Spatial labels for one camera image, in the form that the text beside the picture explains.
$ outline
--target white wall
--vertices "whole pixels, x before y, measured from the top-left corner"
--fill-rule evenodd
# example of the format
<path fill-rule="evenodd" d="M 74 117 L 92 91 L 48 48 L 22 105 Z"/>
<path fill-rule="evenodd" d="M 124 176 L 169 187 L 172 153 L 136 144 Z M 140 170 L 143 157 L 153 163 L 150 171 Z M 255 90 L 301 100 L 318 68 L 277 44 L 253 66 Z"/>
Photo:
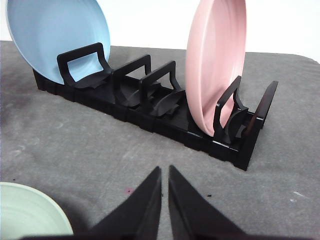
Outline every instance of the white wall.
<path fill-rule="evenodd" d="M 199 1 L 98 0 L 109 24 L 112 45 L 172 49 L 187 47 Z M 246 3 L 247 52 L 297 54 L 320 62 L 320 0 Z M 0 39 L 10 40 L 4 5 L 5 0 L 1 0 Z"/>

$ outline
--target tabletop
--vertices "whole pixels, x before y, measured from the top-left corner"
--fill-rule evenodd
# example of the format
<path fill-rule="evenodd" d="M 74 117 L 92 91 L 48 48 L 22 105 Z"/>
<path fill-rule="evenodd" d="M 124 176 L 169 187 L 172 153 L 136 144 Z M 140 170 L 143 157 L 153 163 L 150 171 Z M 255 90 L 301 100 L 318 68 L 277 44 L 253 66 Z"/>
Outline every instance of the tabletop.
<path fill-rule="evenodd" d="M 152 69 L 177 62 L 185 86 L 185 50 L 111 47 L 116 68 L 151 54 Z M 0 178 L 53 198 L 75 233 L 98 223 L 156 166 L 162 168 L 159 240 L 171 240 L 168 167 L 248 234 L 320 240 L 320 64 L 298 55 L 246 53 L 239 95 L 254 112 L 279 81 L 247 171 L 204 152 L 37 89 L 14 44 L 1 42 Z M 142 77 L 143 71 L 132 73 Z M 167 79 L 161 82 L 168 86 Z"/>

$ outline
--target black dish rack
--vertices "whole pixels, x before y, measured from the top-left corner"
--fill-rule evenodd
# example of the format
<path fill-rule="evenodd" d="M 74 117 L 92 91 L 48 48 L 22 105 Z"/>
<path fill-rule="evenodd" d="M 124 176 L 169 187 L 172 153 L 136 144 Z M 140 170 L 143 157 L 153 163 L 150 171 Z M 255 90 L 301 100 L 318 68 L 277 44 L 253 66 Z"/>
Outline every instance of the black dish rack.
<path fill-rule="evenodd" d="M 103 67 L 75 82 L 68 62 L 97 53 Z M 59 95 L 69 101 L 88 106 L 114 118 L 139 126 L 185 146 L 208 153 L 235 167 L 247 170 L 260 130 L 263 128 L 278 82 L 273 81 L 266 89 L 255 112 L 240 101 L 238 76 L 226 89 L 215 106 L 214 136 L 203 133 L 195 124 L 188 107 L 185 91 L 176 79 L 176 62 L 171 61 L 151 71 L 151 56 L 144 55 L 118 69 L 112 69 L 104 56 L 101 43 L 84 46 L 57 56 L 64 85 L 55 83 L 35 70 L 34 77 L 39 90 Z M 127 76 L 144 67 L 141 79 Z M 163 87 L 157 80 L 169 74 L 173 89 Z M 220 124 L 220 113 L 233 95 L 234 107 L 225 127 Z"/>

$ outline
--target light green plate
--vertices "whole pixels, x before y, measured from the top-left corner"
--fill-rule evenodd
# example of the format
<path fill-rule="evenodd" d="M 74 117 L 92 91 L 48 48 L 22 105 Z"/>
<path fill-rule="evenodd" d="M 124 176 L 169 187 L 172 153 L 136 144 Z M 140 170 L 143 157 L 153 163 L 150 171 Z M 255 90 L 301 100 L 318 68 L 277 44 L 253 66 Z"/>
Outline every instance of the light green plate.
<path fill-rule="evenodd" d="M 0 182 L 1 240 L 72 235 L 70 222 L 50 197 L 21 184 Z"/>

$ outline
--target black object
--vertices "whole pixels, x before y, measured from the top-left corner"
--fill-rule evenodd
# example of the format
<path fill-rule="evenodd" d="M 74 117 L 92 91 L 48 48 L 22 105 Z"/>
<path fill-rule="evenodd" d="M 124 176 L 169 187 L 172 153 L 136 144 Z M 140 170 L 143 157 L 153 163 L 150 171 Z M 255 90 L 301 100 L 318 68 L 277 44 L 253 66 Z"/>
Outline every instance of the black object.
<path fill-rule="evenodd" d="M 75 82 L 69 72 L 68 62 L 95 52 L 103 71 Z M 151 57 L 145 55 L 118 69 L 111 69 L 103 52 L 102 44 L 95 43 L 60 54 L 57 61 L 64 85 L 55 83 L 34 70 L 38 89 L 112 115 L 116 119 L 130 122 L 247 170 L 278 82 L 273 81 L 269 85 L 256 111 L 250 112 L 240 101 L 238 89 L 241 77 L 238 76 L 215 106 L 215 132 L 214 136 L 210 137 L 198 128 L 191 117 L 185 91 L 176 79 L 174 61 L 151 71 Z M 127 76 L 140 67 L 145 69 L 143 78 Z M 166 74 L 169 74 L 173 89 L 163 87 L 157 82 Z M 223 128 L 220 124 L 220 112 L 232 94 L 234 108 Z"/>
<path fill-rule="evenodd" d="M 23 240 L 156 240 L 161 211 L 161 170 L 156 167 L 133 194 L 89 232 Z M 169 210 L 174 240 L 307 240 L 248 235 L 169 168 Z"/>
<path fill-rule="evenodd" d="M 248 235 L 210 205 L 174 167 L 169 168 L 169 210 L 175 240 L 300 240 Z"/>

